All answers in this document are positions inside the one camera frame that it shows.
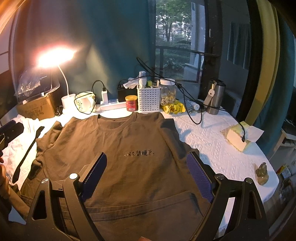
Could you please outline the left hand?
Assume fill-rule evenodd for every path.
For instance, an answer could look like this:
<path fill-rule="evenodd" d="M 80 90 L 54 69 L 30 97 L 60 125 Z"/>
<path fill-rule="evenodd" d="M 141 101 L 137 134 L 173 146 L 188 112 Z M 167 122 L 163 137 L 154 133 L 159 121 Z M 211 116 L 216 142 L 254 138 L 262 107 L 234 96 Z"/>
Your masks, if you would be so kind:
<path fill-rule="evenodd" d="M 6 176 L 6 167 L 4 165 L 3 158 L 0 159 L 0 162 L 0 195 L 4 199 L 8 199 L 11 194 L 9 179 Z"/>

